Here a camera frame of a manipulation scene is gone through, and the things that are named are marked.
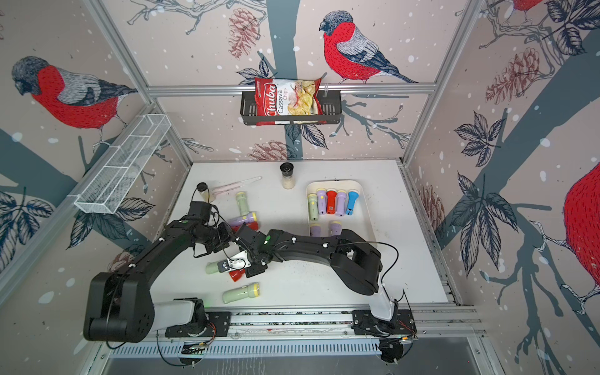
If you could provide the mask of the blue flashlight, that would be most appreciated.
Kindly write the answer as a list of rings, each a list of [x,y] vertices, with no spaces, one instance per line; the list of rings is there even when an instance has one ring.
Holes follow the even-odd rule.
[[[351,216],[354,213],[356,203],[359,199],[359,192],[357,190],[349,190],[347,194],[347,205],[345,214]]]

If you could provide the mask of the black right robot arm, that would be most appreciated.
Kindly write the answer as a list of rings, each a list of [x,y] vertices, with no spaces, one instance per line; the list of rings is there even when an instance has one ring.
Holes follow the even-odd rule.
[[[381,253],[354,231],[344,229],[329,237],[307,237],[282,230],[264,234],[243,226],[234,242],[250,255],[253,273],[264,272],[273,261],[322,264],[331,267],[348,289],[370,298],[373,317],[390,322],[395,316],[397,303],[381,284]]]

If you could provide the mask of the green flashlight front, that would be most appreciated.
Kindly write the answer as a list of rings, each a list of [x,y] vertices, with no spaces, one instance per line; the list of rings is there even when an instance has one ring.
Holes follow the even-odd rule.
[[[247,298],[258,298],[259,296],[259,283],[252,283],[224,292],[222,295],[222,301],[224,304],[231,304]]]

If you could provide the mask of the purple flashlight horizontal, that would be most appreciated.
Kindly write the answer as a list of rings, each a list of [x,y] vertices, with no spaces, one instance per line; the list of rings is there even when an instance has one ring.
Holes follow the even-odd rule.
[[[256,213],[249,212],[245,215],[241,215],[240,217],[235,217],[234,219],[228,220],[228,223],[231,227],[236,228],[244,224],[256,223],[257,221],[258,219]]]

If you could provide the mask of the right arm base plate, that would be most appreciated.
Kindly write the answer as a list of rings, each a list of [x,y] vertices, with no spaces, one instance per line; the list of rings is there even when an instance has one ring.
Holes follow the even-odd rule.
[[[389,321],[376,318],[367,309],[354,310],[351,329],[355,334],[365,334],[376,338],[387,338],[394,335],[413,337],[417,334],[413,312],[410,309],[397,309]]]

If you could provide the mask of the red flashlight white cap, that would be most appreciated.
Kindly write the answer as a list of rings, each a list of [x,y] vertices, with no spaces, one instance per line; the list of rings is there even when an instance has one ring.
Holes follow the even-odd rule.
[[[327,197],[327,214],[334,215],[336,213],[336,198],[337,191],[334,189],[329,189],[326,191]]]

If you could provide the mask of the purple flashlight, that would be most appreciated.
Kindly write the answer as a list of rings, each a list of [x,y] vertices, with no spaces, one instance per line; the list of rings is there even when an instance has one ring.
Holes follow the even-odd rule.
[[[328,198],[327,190],[324,188],[319,188],[317,190],[317,206],[321,216],[327,213]]]
[[[309,228],[311,237],[320,237],[322,228],[318,223],[312,223]]]
[[[342,223],[334,220],[329,223],[330,236],[339,236],[342,232]]]
[[[346,213],[346,203],[347,203],[348,193],[344,190],[337,191],[336,203],[335,203],[335,215],[338,217],[343,217]]]

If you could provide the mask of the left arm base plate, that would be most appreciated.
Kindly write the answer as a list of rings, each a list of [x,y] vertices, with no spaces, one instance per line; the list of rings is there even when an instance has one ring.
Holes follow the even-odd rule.
[[[194,317],[191,323],[171,326],[166,329],[167,338],[224,338],[231,326],[230,312],[205,312],[200,318]]]

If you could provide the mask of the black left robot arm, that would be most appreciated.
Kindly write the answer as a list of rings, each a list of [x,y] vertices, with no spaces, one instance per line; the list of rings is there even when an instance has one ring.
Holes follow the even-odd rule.
[[[208,255],[229,246],[231,235],[226,224],[209,223],[216,211],[210,203],[191,202],[187,215],[169,223],[159,240],[145,248],[130,265],[92,278],[84,338],[91,342],[142,341],[156,319],[150,289],[167,266],[197,244],[204,245]]]

